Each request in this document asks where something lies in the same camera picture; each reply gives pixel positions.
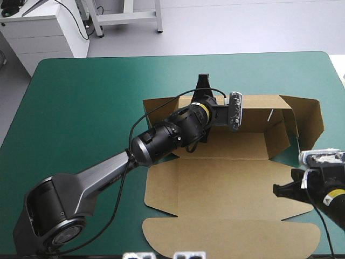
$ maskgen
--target black cable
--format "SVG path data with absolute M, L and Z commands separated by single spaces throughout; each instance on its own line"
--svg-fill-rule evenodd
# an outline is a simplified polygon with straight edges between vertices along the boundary
M 178 97 L 186 94 L 186 93 L 190 93 L 190 92 L 195 92 L 195 91 L 198 91 L 198 90 L 213 90 L 213 91 L 216 91 L 216 92 L 219 92 L 221 93 L 224 98 L 226 98 L 226 94 L 223 93 L 222 91 L 218 90 L 218 89 L 215 89 L 215 88 L 198 88 L 198 89 L 193 89 L 193 90 L 189 90 L 189 91 L 186 91 L 186 92 L 183 92 L 179 95 L 177 95 L 176 97 L 172 98 L 171 100 L 167 101 L 166 103 L 160 105 L 159 107 L 153 109 L 152 111 L 150 112 L 147 112 L 145 113 L 133 126 L 132 128 L 130 129 L 130 134 L 129 134 L 129 150 L 130 152 L 132 152 L 131 150 L 131 145 L 130 145 L 130 142 L 132 141 L 132 134 L 133 134 L 133 130 L 135 128 L 135 126 L 143 119 L 145 118 L 146 116 L 148 116 L 149 114 L 157 111 L 159 108 L 162 108 L 163 106 L 169 104 L 170 102 L 176 100 Z M 126 175 L 127 175 L 127 170 L 128 170 L 128 167 L 129 167 L 129 164 L 130 164 L 130 161 L 128 160 L 128 162 L 126 163 L 126 167 L 125 167 L 125 170 L 123 171 L 122 173 L 122 178 L 121 178 L 121 183 L 120 183 L 120 188 L 119 188 L 119 192 L 118 192 L 118 197 L 116 199 L 116 204 L 115 204 L 115 207 L 114 207 L 114 211 L 113 211 L 113 214 L 110 218 L 110 220 L 105 224 L 105 226 L 91 239 L 89 239 L 88 241 L 86 241 L 85 243 L 75 247 L 75 248 L 72 248 L 72 249 L 69 249 L 69 250 L 65 250 L 65 251 L 62 251 L 62 252 L 57 252 L 57 253 L 50 253 L 50 254 L 44 254 L 46 256 L 58 256 L 58 255 L 65 255 L 65 254 L 68 254 L 68 253 L 71 253 L 71 252 L 74 252 L 80 248 L 83 248 L 85 246 L 87 246 L 88 244 L 90 244 L 91 242 L 93 242 L 94 240 L 96 240 L 100 235 L 103 234 L 103 232 L 111 225 L 111 223 L 114 221 L 115 219 L 115 216 L 116 216 L 116 212 L 118 211 L 118 207 L 119 207 L 119 203 L 120 203 L 120 199 L 121 199 L 121 196 L 122 196 L 122 190 L 123 190 L 123 184 L 125 182 L 125 178 L 126 178 Z
M 101 231 L 99 231 L 93 238 L 89 239 L 88 241 L 86 241 L 85 243 L 81 244 L 80 246 L 77 246 L 75 248 L 72 248 L 72 249 L 69 249 L 69 250 L 66 250 L 66 251 L 57 252 L 57 253 L 51 253 L 51 254 L 45 254 L 45 255 L 47 255 L 47 256 L 58 256 L 58 255 L 65 255 L 65 254 L 74 252 L 74 251 L 76 251 L 76 250 L 78 250 L 80 248 L 83 248 L 83 247 L 87 246 L 88 244 L 90 244 L 91 242 L 96 240 L 100 235 L 103 234 L 103 232 L 111 225 L 111 223 L 113 223 L 113 221 L 115 219 L 116 212 L 118 211 L 118 207 L 119 207 L 120 199 L 121 199 L 121 195 L 122 195 L 122 190 L 123 190 L 123 184 L 125 183 L 125 178 L 126 178 L 126 175 L 127 175 L 127 170 L 128 170 L 129 164 L 130 164 L 130 161 L 128 160 L 128 162 L 126 163 L 125 170 L 122 173 L 122 179 L 121 179 L 120 188 L 119 188 L 119 192 L 118 192 L 118 198 L 116 199 L 116 204 L 115 204 L 115 207 L 114 207 L 113 214 L 112 214 L 110 220 L 101 229 Z
M 79 27 L 79 24 L 78 24 L 78 22 L 77 22 L 77 19 L 75 18 L 75 16 L 73 15 L 73 13 L 70 11 L 70 9 L 69 9 L 67 6 L 65 6 L 62 2 L 60 2 L 60 1 L 58 1 L 58 0 L 54 0 L 54 1 L 57 2 L 57 3 L 59 3 L 59 4 L 61 4 L 64 8 L 66 8 L 66 10 L 72 15 L 72 17 L 73 17 L 73 19 L 74 19 L 74 21 L 75 21 L 75 24 L 76 24 L 77 27 L 78 27 L 78 30 L 79 30 L 80 35 L 83 37 L 83 39 L 89 40 L 89 39 L 90 39 L 90 35 L 93 34 L 94 30 L 92 31 L 91 34 L 88 34 L 88 35 L 87 35 L 87 38 L 86 38 L 86 37 L 82 34 L 82 32 L 81 32 L 81 30 L 80 30 L 80 27 Z
M 175 96 L 174 98 L 172 98 L 172 99 L 170 99 L 169 101 L 167 101 L 166 103 L 164 103 L 164 104 L 158 106 L 157 108 L 153 109 L 152 111 L 149 111 L 149 112 L 145 113 L 142 117 L 140 117 L 139 120 L 136 121 L 135 124 L 133 124 L 132 128 L 130 129 L 130 133 L 129 133 L 129 144 L 128 144 L 128 146 L 129 146 L 129 151 L 132 152 L 132 147 L 131 147 L 131 144 L 130 144 L 130 143 L 131 143 L 131 141 L 132 141 L 132 135 L 133 135 L 134 128 L 136 127 L 136 125 L 137 125 L 143 118 L 146 118 L 146 117 L 147 117 L 148 115 L 150 115 L 151 113 L 153 113 L 153 112 L 157 111 L 158 109 L 162 108 L 163 106 L 165 106 L 165 105 L 171 103 L 172 101 L 176 100 L 176 99 L 179 98 L 180 96 L 183 96 L 183 95 L 185 95 L 186 93 L 196 92 L 196 91 L 199 91 L 199 90 L 212 90 L 212 91 L 216 91 L 216 92 L 218 92 L 218 93 L 221 93 L 221 94 L 224 96 L 224 98 L 226 98 L 226 94 L 225 94 L 225 93 L 223 93 L 221 90 L 218 90 L 218 89 L 215 89 L 215 88 L 197 88 L 197 89 L 185 91 L 185 92 L 183 92 L 183 93 L 181 93 L 181 94 Z
M 314 203 L 314 200 L 312 199 L 312 197 L 311 197 L 310 194 L 309 194 L 308 188 L 306 188 L 306 193 L 307 193 L 307 196 L 308 196 L 308 199 L 309 199 L 310 203 L 312 204 L 312 206 L 313 206 L 313 208 L 315 209 L 316 213 L 319 215 L 319 217 L 320 217 L 320 219 L 321 219 L 321 221 L 322 221 L 323 227 L 325 228 L 326 235 L 327 235 L 327 240 L 328 240 L 328 245 L 329 245 L 329 250 L 330 250 L 330 253 L 331 253 L 331 255 L 332 255 L 332 258 L 333 258 L 333 259 L 336 259 L 336 258 L 335 258 L 335 255 L 334 255 L 334 250 L 333 250 L 333 246 L 332 246 L 332 241 L 330 240 L 330 235 L 329 235 L 329 232 L 328 232 L 328 228 L 327 228 L 325 219 L 324 219 L 323 216 L 321 215 L 319 209 L 316 207 L 316 205 L 315 205 L 315 203 Z
M 196 147 L 198 146 L 198 143 L 199 141 L 196 141 L 192 147 L 192 149 L 189 149 L 189 146 L 186 146 L 185 147 L 185 150 L 188 152 L 188 153 L 193 153 L 195 150 L 196 150 Z
M 102 14 L 103 14 L 103 13 L 104 13 L 104 8 L 103 8 L 103 6 L 97 7 L 97 10 L 100 9 L 100 8 L 102 8 Z M 94 32 L 95 32 L 95 28 L 93 28 L 93 31 L 92 31 L 90 34 L 88 34 L 88 36 L 91 36 Z

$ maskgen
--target yellow label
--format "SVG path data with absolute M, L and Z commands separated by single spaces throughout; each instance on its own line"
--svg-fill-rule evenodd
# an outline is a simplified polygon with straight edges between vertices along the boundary
M 342 195 L 342 194 L 345 194 L 344 189 L 335 189 L 335 190 L 329 192 L 327 195 L 334 199 L 335 197 Z

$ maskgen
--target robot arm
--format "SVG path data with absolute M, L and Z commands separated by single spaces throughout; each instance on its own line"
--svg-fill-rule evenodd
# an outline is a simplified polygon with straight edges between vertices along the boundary
M 303 151 L 299 160 L 307 170 L 292 169 L 293 182 L 274 185 L 274 194 L 314 205 L 345 230 L 345 152 Z
M 238 130 L 242 95 L 233 92 L 230 104 L 218 105 L 208 87 L 208 75 L 199 75 L 200 90 L 192 103 L 135 137 L 130 150 L 78 174 L 56 174 L 29 191 L 13 231 L 18 255 L 48 255 L 77 237 L 86 225 L 85 216 L 94 212 L 98 194 L 124 173 L 149 167 L 179 147 L 206 142 L 213 125 Z

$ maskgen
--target brown cardboard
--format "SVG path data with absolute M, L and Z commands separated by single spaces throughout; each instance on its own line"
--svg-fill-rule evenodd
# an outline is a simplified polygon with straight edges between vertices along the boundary
M 320 237 L 313 224 L 202 217 L 146 219 L 143 231 L 150 245 L 164 256 L 206 251 L 208 259 L 304 259 Z
M 150 111 L 167 100 L 145 100 L 144 106 Z M 190 101 L 180 97 L 151 114 L 149 124 Z M 313 124 L 308 127 L 304 120 Z M 146 205 L 177 218 L 146 219 L 146 239 L 170 257 L 177 250 L 206 250 L 210 259 L 308 257 L 319 242 L 318 228 L 281 220 L 311 206 L 275 197 L 273 184 L 290 182 L 291 168 L 269 158 L 289 146 L 288 134 L 311 148 L 322 131 L 317 100 L 244 96 L 239 132 L 213 127 L 208 143 L 199 143 L 195 152 L 180 148 L 174 152 L 178 159 L 150 168 Z

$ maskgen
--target white tape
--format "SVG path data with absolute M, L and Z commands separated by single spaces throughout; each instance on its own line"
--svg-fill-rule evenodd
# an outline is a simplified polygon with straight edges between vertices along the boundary
M 302 179 L 302 184 L 301 184 L 301 189 L 307 189 L 307 181 L 308 181 L 308 174 L 311 170 L 308 169 L 304 172 L 303 179 Z

